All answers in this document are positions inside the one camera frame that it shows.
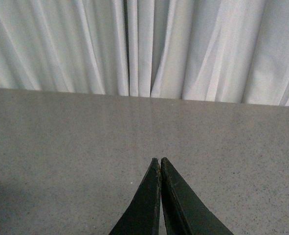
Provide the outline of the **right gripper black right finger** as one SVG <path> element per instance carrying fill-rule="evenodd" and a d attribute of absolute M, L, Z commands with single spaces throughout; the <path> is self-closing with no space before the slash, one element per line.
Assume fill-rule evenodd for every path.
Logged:
<path fill-rule="evenodd" d="M 231 235 L 167 158 L 161 159 L 161 200 L 168 235 Z"/>

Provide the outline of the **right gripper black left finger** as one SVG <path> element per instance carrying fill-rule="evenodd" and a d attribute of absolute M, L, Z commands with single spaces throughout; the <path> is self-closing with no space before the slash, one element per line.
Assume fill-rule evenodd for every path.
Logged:
<path fill-rule="evenodd" d="M 153 158 L 130 205 L 111 230 L 111 235 L 159 234 L 161 172 Z"/>

